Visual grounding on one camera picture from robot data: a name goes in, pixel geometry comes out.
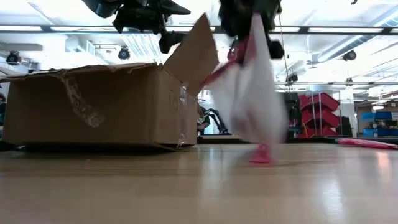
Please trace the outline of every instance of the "red storage shelf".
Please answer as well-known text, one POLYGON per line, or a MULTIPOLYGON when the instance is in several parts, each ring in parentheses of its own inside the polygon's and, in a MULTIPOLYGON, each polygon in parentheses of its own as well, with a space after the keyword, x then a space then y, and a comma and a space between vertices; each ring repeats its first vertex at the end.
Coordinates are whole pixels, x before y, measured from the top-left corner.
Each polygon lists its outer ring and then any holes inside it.
MULTIPOLYGON (((315 111, 315 119, 320 119, 319 110, 315 111)), ((313 120, 312 110, 303 110, 302 111, 302 121, 305 125, 313 124, 315 121, 313 120)), ((322 110, 322 126, 329 126, 331 128, 337 128, 340 125, 340 119, 334 115, 329 110, 322 110)))
POLYGON ((323 127, 322 132, 317 130, 317 135, 315 135, 315 130, 310 128, 309 126, 305 126, 303 129, 303 134, 297 135, 298 138, 314 138, 314 137, 332 137, 338 136, 338 134, 329 127, 323 127))
MULTIPOLYGON (((327 108, 330 111, 336 111, 338 108, 338 105, 339 105, 339 102, 327 93, 321 93, 320 95, 315 94, 313 96, 313 102, 315 104, 315 107, 319 108, 319 101, 321 101, 322 109, 327 108)), ((305 110, 305 109, 312 110, 311 96, 300 95, 300 109, 301 110, 305 110)))

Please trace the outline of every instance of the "packing tape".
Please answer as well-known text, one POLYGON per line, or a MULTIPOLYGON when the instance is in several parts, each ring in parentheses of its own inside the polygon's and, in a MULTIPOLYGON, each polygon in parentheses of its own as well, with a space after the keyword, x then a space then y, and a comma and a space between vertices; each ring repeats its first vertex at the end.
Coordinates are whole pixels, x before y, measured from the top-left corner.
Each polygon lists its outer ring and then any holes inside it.
POLYGON ((63 75, 58 77, 65 85, 73 111, 79 116, 79 118, 93 128, 97 128, 102 124, 105 121, 105 117, 81 97, 76 78, 73 76, 65 78, 63 75))
POLYGON ((180 131, 180 139, 178 140, 177 149, 181 148, 186 144, 187 140, 187 114, 188 114, 188 91, 187 86, 182 85, 180 88, 180 104, 182 105, 182 115, 181 115, 181 131, 180 131))

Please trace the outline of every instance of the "pink foot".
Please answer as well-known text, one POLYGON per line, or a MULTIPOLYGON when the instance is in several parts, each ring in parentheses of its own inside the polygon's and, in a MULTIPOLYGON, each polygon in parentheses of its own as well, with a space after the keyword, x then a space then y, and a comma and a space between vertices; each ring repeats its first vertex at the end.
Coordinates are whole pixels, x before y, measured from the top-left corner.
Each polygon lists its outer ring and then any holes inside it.
POLYGON ((252 163, 270 163, 271 159, 269 156, 268 146, 266 146, 264 144, 258 145, 250 162, 252 162, 252 163))

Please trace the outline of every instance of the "white plastic bag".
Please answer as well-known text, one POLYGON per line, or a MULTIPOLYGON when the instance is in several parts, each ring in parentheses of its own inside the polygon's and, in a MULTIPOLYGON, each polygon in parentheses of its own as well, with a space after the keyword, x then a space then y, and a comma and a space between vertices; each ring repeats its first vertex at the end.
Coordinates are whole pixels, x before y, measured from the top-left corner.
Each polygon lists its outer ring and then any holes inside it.
POLYGON ((272 150, 287 132, 285 106, 274 76, 261 17, 252 18, 244 65, 229 63, 207 83, 228 130, 242 140, 272 150))

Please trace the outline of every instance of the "box flap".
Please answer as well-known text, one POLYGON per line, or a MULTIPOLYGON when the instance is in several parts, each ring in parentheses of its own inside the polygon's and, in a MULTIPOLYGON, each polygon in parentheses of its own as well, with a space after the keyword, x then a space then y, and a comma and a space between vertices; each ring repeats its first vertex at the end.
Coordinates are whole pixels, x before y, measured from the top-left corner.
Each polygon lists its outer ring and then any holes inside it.
POLYGON ((196 96, 205 78, 217 65, 218 53, 213 33, 206 14, 203 14, 165 62, 164 69, 186 84, 188 91, 196 96))
POLYGON ((124 73, 131 73, 133 70, 155 67, 156 63, 130 63, 124 65, 87 65, 80 68, 72 69, 61 69, 51 72, 40 72, 40 73, 30 73, 30 74, 20 74, 20 73, 8 73, 5 77, 0 77, 0 83, 3 82, 13 82, 24 80, 26 78, 42 77, 42 76, 54 76, 54 77, 65 77, 69 75, 82 75, 93 72, 118 72, 123 71, 124 73))

